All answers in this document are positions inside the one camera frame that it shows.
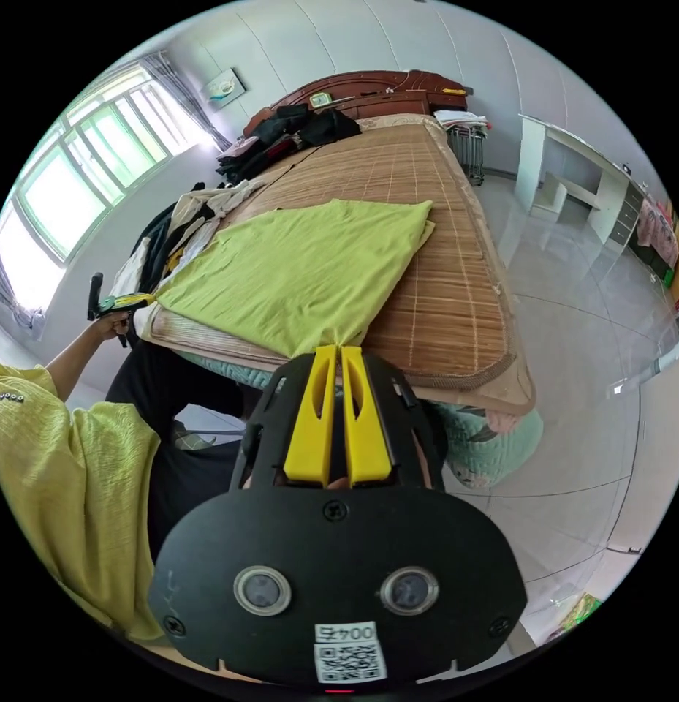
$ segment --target yellow-green cloth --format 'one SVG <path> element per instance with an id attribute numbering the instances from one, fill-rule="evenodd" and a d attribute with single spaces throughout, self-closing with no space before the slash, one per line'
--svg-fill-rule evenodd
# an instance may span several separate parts
<path id="1" fill-rule="evenodd" d="M 431 207 L 332 200 L 267 212 L 219 232 L 157 301 L 289 358 L 347 344 L 431 234 Z"/>
<path id="2" fill-rule="evenodd" d="M 161 637 L 147 604 L 159 438 L 131 404 L 99 402 L 70 415 L 39 366 L 0 365 L 4 393 L 23 401 L 0 399 L 0 486 L 35 554 L 97 621 L 139 641 Z"/>

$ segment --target camera lens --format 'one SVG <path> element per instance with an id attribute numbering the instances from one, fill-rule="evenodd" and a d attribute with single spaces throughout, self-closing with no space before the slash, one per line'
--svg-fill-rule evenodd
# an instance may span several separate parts
<path id="1" fill-rule="evenodd" d="M 281 613 L 290 604 L 290 584 L 268 566 L 245 568 L 235 578 L 235 597 L 244 609 L 259 616 Z"/>
<path id="2" fill-rule="evenodd" d="M 383 604 L 394 614 L 413 616 L 426 612 L 439 596 L 439 584 L 429 571 L 418 566 L 396 570 L 381 588 Z"/>

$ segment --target gray curtain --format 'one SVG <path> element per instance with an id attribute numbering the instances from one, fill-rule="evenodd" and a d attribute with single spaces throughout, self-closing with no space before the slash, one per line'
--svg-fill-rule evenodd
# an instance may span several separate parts
<path id="1" fill-rule="evenodd" d="M 45 330 L 45 314 L 41 309 L 26 309 L 15 299 L 12 285 L 3 266 L 0 252 L 0 304 L 7 307 L 19 327 L 25 329 L 35 341 L 42 338 Z"/>
<path id="2" fill-rule="evenodd" d="M 178 104 L 192 117 L 195 123 L 210 134 L 217 146 L 224 151 L 232 145 L 210 121 L 202 109 L 194 89 L 188 81 L 171 65 L 163 51 L 155 51 L 148 56 L 138 59 L 140 65 L 149 75 L 178 102 Z"/>

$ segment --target hand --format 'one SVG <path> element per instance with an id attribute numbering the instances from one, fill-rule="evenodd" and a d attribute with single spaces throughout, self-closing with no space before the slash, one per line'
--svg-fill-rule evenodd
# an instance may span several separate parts
<path id="1" fill-rule="evenodd" d="M 118 334 L 127 332 L 129 328 L 128 319 L 128 312 L 113 312 L 93 322 L 90 329 L 98 341 L 109 341 Z"/>

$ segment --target white radiator pipe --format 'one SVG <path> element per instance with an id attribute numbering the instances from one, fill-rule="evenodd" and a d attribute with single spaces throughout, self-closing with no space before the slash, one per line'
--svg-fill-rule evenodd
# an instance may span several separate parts
<path id="1" fill-rule="evenodd" d="M 607 397 L 621 395 L 630 390 L 636 390 L 638 387 L 650 380 L 654 376 L 664 371 L 668 366 L 671 366 L 679 358 L 679 342 L 668 352 L 657 358 L 648 368 L 641 371 L 638 375 L 632 378 L 625 378 L 620 382 L 613 383 L 608 386 Z"/>

